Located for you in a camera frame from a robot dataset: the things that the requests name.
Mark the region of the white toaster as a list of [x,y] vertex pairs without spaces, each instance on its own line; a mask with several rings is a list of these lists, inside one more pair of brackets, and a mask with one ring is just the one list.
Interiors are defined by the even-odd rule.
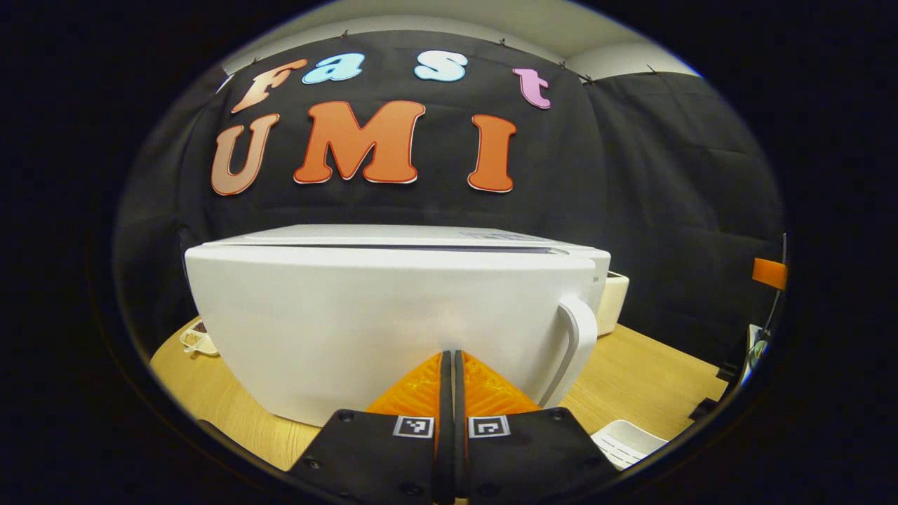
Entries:
[[613,332],[618,325],[620,313],[628,294],[631,281],[625,275],[609,271],[604,282],[603,293],[596,312],[598,336]]

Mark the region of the small white side table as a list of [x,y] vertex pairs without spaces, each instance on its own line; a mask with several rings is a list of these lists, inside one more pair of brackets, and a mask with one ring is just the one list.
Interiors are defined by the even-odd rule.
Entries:
[[750,324],[747,338],[747,351],[743,367],[743,374],[739,380],[739,386],[744,386],[754,370],[758,367],[761,358],[766,353],[772,333],[769,329]]

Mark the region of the white rectangular dish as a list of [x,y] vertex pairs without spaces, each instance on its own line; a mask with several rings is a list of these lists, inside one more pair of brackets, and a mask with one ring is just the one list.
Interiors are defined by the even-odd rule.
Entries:
[[625,419],[610,422],[591,438],[618,471],[635,466],[669,442]]

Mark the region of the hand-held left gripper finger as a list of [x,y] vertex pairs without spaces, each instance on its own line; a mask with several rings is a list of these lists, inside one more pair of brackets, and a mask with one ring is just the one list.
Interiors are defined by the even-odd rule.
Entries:
[[541,408],[453,354],[453,491],[469,504],[568,504],[619,475],[567,408]]
[[453,353],[426,359],[366,410],[336,410],[289,473],[341,503],[451,504]]

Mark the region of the white microwave oven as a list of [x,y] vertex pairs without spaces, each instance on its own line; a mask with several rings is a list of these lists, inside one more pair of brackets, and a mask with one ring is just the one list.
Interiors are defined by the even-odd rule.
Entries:
[[241,386],[321,427],[444,351],[557,406],[596,345],[610,253],[495,228],[299,224],[199,244],[184,265]]

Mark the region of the white divided condiment plate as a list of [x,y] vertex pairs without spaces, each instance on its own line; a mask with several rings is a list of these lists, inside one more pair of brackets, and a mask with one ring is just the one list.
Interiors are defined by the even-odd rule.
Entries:
[[219,356],[219,351],[209,333],[206,332],[205,323],[201,319],[183,330],[179,335],[179,341],[184,346],[185,353],[199,353],[208,357]]

